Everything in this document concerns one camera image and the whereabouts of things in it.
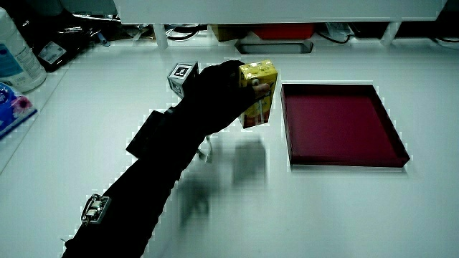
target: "tissue box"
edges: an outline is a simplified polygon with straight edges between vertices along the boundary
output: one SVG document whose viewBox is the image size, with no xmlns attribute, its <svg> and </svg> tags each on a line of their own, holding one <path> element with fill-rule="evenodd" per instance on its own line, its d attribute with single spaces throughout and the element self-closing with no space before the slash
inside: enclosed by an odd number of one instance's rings
<svg viewBox="0 0 459 258">
<path fill-rule="evenodd" d="M 36 112 L 25 96 L 0 82 L 0 140 Z"/>
<path fill-rule="evenodd" d="M 252 87 L 254 84 L 268 83 L 270 91 L 262 99 L 250 106 L 240 116 L 243 128 L 267 123 L 270 117 L 271 103 L 273 102 L 275 83 L 278 72 L 270 60 L 244 64 L 239 67 L 240 87 Z"/>
<path fill-rule="evenodd" d="M 169 86 L 181 99 L 193 87 L 198 72 L 198 62 L 181 62 L 175 65 L 167 80 Z"/>
</svg>

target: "juice box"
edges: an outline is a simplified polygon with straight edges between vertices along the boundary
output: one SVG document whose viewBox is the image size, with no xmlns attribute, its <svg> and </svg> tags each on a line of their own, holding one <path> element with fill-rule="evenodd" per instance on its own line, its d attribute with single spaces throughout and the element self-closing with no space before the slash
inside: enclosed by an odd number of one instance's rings
<svg viewBox="0 0 459 258">
<path fill-rule="evenodd" d="M 273 102 L 275 83 L 278 71 L 270 60 L 244 64 L 239 67 L 239 87 L 252 87 L 253 85 L 267 83 L 270 91 L 250 106 L 239 117 L 242 127 L 249 128 L 267 123 L 270 117 L 271 103 Z"/>
</svg>

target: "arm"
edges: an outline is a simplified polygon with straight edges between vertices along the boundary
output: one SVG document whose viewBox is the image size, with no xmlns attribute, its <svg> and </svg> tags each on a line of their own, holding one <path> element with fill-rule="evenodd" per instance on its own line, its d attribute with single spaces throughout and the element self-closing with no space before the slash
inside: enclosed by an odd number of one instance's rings
<svg viewBox="0 0 459 258">
<path fill-rule="evenodd" d="M 175 181 L 204 137 L 226 128 L 269 90 L 267 85 L 238 89 L 234 71 L 239 65 L 228 61 L 202 71 L 194 95 L 163 118 L 142 156 L 103 194 L 112 201 L 101 224 L 81 226 L 65 243 L 63 257 L 143 254 Z M 214 82 L 222 79 L 223 85 L 216 87 Z"/>
</svg>

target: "table surface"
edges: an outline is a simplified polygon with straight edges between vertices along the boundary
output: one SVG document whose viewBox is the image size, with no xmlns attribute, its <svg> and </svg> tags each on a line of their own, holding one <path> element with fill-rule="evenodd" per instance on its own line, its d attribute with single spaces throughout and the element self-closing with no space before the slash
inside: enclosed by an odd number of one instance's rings
<svg viewBox="0 0 459 258">
<path fill-rule="evenodd" d="M 119 41 L 50 74 L 27 94 L 39 114 L 0 145 L 2 256 L 62 255 L 87 198 L 135 161 L 125 148 L 149 113 L 178 103 L 175 63 L 271 59 L 270 122 L 211 137 L 213 163 L 183 172 L 144 257 L 459 257 L 459 52 L 428 39 L 311 40 L 310 54 L 272 56 L 202 34 L 165 50 Z M 373 84 L 411 160 L 290 167 L 283 82 Z"/>
</svg>

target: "red tray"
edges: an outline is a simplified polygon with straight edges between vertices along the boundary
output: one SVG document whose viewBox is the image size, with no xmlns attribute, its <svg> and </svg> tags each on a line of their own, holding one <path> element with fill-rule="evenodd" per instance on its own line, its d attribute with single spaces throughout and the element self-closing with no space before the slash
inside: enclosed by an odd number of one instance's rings
<svg viewBox="0 0 459 258">
<path fill-rule="evenodd" d="M 252 31 L 261 39 L 309 39 L 314 24 L 254 24 Z"/>
<path fill-rule="evenodd" d="M 410 157 L 373 85 L 283 84 L 290 164 L 401 168 Z"/>
</svg>

